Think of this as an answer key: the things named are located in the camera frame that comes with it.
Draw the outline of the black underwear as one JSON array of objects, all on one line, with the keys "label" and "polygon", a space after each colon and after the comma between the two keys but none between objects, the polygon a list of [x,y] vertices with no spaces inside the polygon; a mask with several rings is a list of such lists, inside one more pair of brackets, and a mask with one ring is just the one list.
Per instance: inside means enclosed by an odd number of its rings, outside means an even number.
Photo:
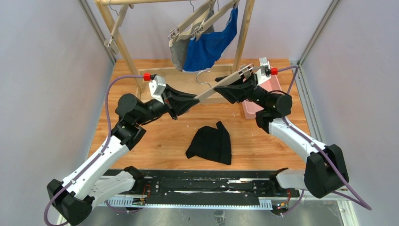
[{"label": "black underwear", "polygon": [[221,121],[216,123],[216,128],[204,126],[197,130],[185,154],[188,159],[197,156],[230,165],[232,160],[230,134]]}]

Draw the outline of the grey underwear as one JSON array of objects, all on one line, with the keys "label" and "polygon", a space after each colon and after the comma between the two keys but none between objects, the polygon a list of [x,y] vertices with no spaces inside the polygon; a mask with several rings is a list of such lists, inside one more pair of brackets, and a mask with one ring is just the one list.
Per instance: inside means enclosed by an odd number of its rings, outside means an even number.
[{"label": "grey underwear", "polygon": [[[182,33],[183,36],[187,36],[195,32],[195,30],[201,25],[204,20],[208,20],[211,16],[214,15],[214,10],[207,11],[203,13],[199,18],[197,18],[189,27],[189,30]],[[177,40],[174,44],[172,41],[169,42],[169,47],[171,51],[171,61],[174,64],[175,68],[182,72],[183,66],[186,61],[188,46],[190,44],[190,36],[188,39],[180,39]]]}]

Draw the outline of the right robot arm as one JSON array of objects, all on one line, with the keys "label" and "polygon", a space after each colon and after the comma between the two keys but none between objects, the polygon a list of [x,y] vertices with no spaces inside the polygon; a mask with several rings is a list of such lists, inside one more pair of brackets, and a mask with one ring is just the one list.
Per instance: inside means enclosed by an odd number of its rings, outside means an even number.
[{"label": "right robot arm", "polygon": [[256,112],[257,126],[289,146],[305,162],[303,171],[282,168],[272,180],[277,188],[309,191],[323,198],[342,187],[349,188],[349,175],[343,152],[338,145],[326,145],[304,133],[289,121],[292,97],[281,90],[267,91],[254,73],[249,77],[232,75],[216,78],[213,90],[234,104],[244,100],[261,107]]}]

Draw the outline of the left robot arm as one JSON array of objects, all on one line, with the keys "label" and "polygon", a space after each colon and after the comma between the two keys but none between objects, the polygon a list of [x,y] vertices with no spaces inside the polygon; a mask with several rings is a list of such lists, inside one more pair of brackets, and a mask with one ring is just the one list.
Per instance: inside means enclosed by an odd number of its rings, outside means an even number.
[{"label": "left robot arm", "polygon": [[142,184],[143,175],[132,166],[105,181],[100,177],[140,142],[146,132],[145,124],[165,114],[176,119],[200,102],[196,95],[180,92],[167,84],[155,85],[152,90],[152,99],[147,102],[131,93],[119,98],[115,110],[118,122],[108,127],[101,146],[71,174],[48,183],[50,200],[46,210],[55,208],[66,225],[76,226],[99,204]]}]

